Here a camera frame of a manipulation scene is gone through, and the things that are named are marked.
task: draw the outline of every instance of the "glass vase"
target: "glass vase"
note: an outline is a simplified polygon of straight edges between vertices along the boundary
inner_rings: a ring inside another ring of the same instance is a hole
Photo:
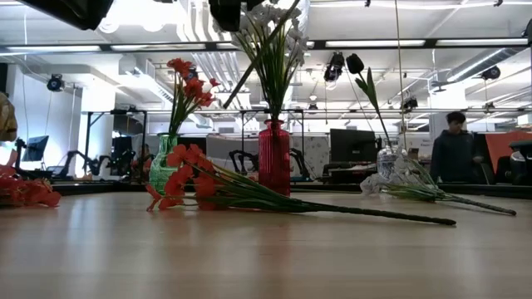
[[[290,134],[281,129],[281,120],[266,120],[268,128],[259,133],[259,183],[290,196]]]
[[[166,157],[172,152],[177,145],[177,135],[169,136],[168,134],[159,135],[159,153],[151,162],[150,168],[150,185],[159,192],[165,194],[165,185],[168,178],[177,170],[176,167],[166,166]]]
[[[393,174],[394,167],[397,158],[399,157],[399,147],[397,145],[386,145],[383,149],[379,150],[377,154],[377,172],[384,178],[389,179]],[[406,151],[401,149],[401,153],[406,155]]]

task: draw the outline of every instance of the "wooden table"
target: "wooden table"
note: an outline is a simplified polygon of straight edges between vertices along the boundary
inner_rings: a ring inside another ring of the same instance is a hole
[[[0,297],[532,298],[532,201],[511,217],[347,194],[301,199],[453,218],[457,227],[312,213],[147,213],[147,194],[0,211]]]

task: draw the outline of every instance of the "black tulip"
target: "black tulip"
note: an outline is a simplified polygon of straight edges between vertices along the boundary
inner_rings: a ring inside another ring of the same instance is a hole
[[[346,63],[349,72],[352,74],[358,74],[361,71],[364,71],[364,62],[362,62],[357,54],[351,54],[351,56],[346,59]]]

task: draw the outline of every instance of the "red vase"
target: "red vase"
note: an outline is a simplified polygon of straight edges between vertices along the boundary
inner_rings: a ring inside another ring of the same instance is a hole
[[[281,129],[282,120],[266,120],[259,133],[259,183],[290,196],[290,134]]]

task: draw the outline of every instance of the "green vase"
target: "green vase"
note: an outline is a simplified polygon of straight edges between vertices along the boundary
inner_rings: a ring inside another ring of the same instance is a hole
[[[150,185],[159,192],[165,194],[165,185],[168,178],[177,170],[177,167],[166,166],[166,157],[172,152],[177,145],[178,136],[169,136],[168,134],[159,135],[159,153],[151,162],[150,168]]]

